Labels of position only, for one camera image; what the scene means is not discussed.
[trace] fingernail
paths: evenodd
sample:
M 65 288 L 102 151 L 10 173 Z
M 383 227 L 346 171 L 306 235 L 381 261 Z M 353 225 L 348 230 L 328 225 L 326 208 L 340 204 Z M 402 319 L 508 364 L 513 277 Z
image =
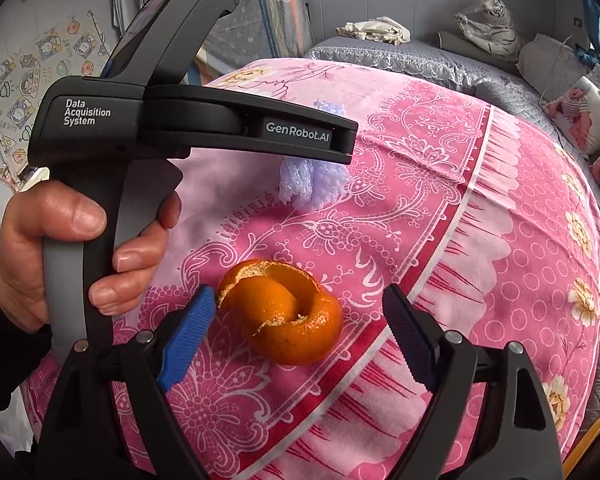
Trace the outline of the fingernail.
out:
M 118 314 L 118 311 L 116 309 L 109 309 L 107 310 L 106 308 L 103 308 L 100 310 L 100 313 L 103 316 L 115 316 L 116 314 Z
M 180 220 L 180 214 L 181 213 L 182 213 L 182 202 L 178 200 L 178 209 L 177 209 L 177 213 L 176 213 L 176 216 L 175 216 L 175 222 L 173 223 L 174 227 L 178 223 L 178 221 Z
M 117 272 L 137 270 L 142 267 L 142 257 L 138 253 L 122 253 L 116 257 Z
M 94 306 L 106 306 L 114 303 L 117 299 L 116 291 L 107 286 L 91 290 L 91 303 Z
M 83 198 L 74 212 L 73 226 L 83 234 L 94 235 L 102 230 L 106 220 L 103 208 L 93 200 Z

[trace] finger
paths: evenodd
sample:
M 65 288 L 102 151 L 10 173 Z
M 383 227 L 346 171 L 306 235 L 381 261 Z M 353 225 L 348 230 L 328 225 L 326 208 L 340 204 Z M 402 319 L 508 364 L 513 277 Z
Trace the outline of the finger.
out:
M 167 199 L 162 202 L 158 209 L 158 222 L 165 229 L 173 229 L 178 223 L 180 212 L 182 211 L 182 200 L 174 191 Z
M 167 250 L 169 234 L 158 222 L 148 225 L 138 238 L 122 244 L 113 254 L 117 272 L 147 269 L 156 266 Z
M 133 298 L 131 301 L 127 301 L 126 303 L 123 303 L 121 305 L 106 306 L 98 309 L 98 311 L 103 316 L 118 316 L 119 314 L 124 314 L 125 312 L 129 312 L 130 310 L 135 309 L 135 307 L 138 306 L 141 300 L 142 294 L 140 294 L 140 296 L 138 296 L 137 298 Z
M 9 200 L 1 237 L 16 243 L 41 236 L 78 242 L 98 237 L 106 223 L 104 209 L 93 200 L 57 180 L 47 180 Z
M 89 301 L 96 308 L 120 306 L 144 293 L 155 267 L 106 276 L 91 285 Z

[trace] gray quilted bedspread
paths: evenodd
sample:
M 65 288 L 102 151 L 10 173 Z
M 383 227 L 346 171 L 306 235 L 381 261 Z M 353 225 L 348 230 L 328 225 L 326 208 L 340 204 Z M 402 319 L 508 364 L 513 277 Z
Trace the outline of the gray quilted bedspread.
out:
M 399 46 L 351 38 L 330 38 L 309 50 L 307 58 L 348 62 L 391 70 L 429 80 L 452 90 L 475 95 L 501 110 L 544 130 L 559 142 L 579 166 L 600 206 L 600 187 L 593 180 L 589 163 L 542 111 L 539 95 L 524 80 L 488 64 L 411 41 Z M 591 396 L 580 431 L 586 431 L 600 416 L 600 354 Z

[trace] bed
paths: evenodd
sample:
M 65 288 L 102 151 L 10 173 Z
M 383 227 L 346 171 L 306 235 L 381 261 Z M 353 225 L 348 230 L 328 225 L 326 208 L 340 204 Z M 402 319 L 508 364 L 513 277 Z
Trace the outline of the bed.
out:
M 471 95 L 365 66 L 263 60 L 211 85 L 339 110 L 360 124 L 352 182 L 311 214 L 277 199 L 277 156 L 198 149 L 178 162 L 181 220 L 142 305 L 116 320 L 116 342 L 154 328 L 246 258 L 312 273 L 346 320 L 324 361 L 285 367 L 254 354 L 218 312 L 168 393 L 212 478 L 386 477 L 430 399 L 382 316 L 389 283 L 475 344 L 522 341 L 565 455 L 595 388 L 600 213 L 560 145 Z M 539 201 L 542 220 L 533 218 Z M 22 386 L 35 434 L 57 373 L 49 355 Z M 132 458 L 151 470 L 126 390 L 113 387 Z M 481 398 L 476 387 L 447 468 L 467 453 Z
M 330 38 L 311 48 L 309 59 L 333 60 L 391 70 L 423 78 L 435 84 L 480 98 L 501 110 L 539 127 L 565 150 L 582 172 L 600 208 L 600 186 L 587 162 L 548 119 L 539 105 L 540 96 L 523 79 L 493 66 L 440 50 L 421 41 L 399 46 Z M 587 403 L 581 431 L 600 416 L 600 354 L 596 378 Z

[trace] metal screw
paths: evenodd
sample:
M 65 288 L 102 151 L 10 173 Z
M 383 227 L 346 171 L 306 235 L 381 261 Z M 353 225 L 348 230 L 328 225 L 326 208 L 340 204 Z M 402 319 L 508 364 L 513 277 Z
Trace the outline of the metal screw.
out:
M 445 333 L 445 339 L 454 345 L 458 345 L 462 342 L 462 334 L 455 330 L 449 330 Z
M 82 353 L 87 348 L 89 348 L 89 342 L 86 339 L 78 339 L 78 341 L 74 343 L 74 350 L 76 352 Z
M 525 351 L 525 347 L 522 346 L 522 343 L 512 341 L 509 343 L 509 350 L 511 350 L 514 354 L 522 354 L 522 352 Z
M 136 334 L 136 341 L 142 343 L 143 345 L 150 343 L 154 338 L 154 333 L 151 330 L 141 330 Z

